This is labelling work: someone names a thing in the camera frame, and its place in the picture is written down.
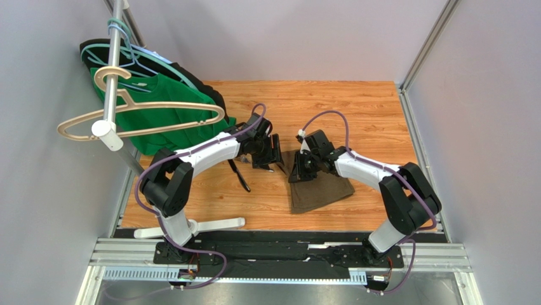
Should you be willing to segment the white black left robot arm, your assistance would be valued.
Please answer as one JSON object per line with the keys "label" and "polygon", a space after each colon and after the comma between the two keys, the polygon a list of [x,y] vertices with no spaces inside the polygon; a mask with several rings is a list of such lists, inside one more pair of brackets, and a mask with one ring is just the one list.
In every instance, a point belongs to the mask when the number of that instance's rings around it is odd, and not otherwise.
{"label": "white black left robot arm", "polygon": [[172,245],[182,247],[199,233],[244,227],[243,217],[197,222],[185,214],[193,178],[242,155],[250,156],[253,168],[263,170],[269,170],[273,163],[283,163],[279,135],[273,133],[268,119],[254,114],[248,122],[231,126],[197,146],[177,152],[161,150],[137,182],[160,228],[138,231],[135,237],[163,235]]}

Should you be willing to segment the silver fork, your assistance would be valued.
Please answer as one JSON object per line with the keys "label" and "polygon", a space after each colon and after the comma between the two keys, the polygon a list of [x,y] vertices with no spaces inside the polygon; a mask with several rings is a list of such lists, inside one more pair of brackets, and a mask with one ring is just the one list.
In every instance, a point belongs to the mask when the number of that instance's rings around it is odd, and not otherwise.
{"label": "silver fork", "polygon": [[[251,159],[248,156],[245,156],[245,155],[238,156],[238,157],[235,158],[235,160],[240,162],[240,163],[252,165]],[[274,170],[271,169],[269,166],[267,166],[266,168],[260,168],[260,170],[265,170],[265,171],[270,172],[270,173],[274,172]]]}

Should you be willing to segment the brown cloth napkin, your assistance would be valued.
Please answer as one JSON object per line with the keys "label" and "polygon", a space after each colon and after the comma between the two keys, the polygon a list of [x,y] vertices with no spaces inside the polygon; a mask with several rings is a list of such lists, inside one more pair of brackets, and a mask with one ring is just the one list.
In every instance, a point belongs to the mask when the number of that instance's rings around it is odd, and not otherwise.
{"label": "brown cloth napkin", "polygon": [[355,193],[348,179],[319,172],[308,182],[289,183],[291,213],[302,214],[344,200]]}

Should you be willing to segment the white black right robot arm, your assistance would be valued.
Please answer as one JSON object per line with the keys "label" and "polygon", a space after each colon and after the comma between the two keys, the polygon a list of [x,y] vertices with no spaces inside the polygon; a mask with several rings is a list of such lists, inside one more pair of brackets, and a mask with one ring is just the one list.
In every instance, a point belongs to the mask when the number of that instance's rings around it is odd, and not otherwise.
{"label": "white black right robot arm", "polygon": [[378,191],[386,220],[362,242],[362,259],[369,265],[384,260],[389,250],[421,230],[441,211],[442,204],[421,168],[415,163],[390,165],[365,158],[345,146],[334,147],[324,131],[296,136],[301,148],[295,153],[289,181],[308,182],[324,172],[353,179]]}

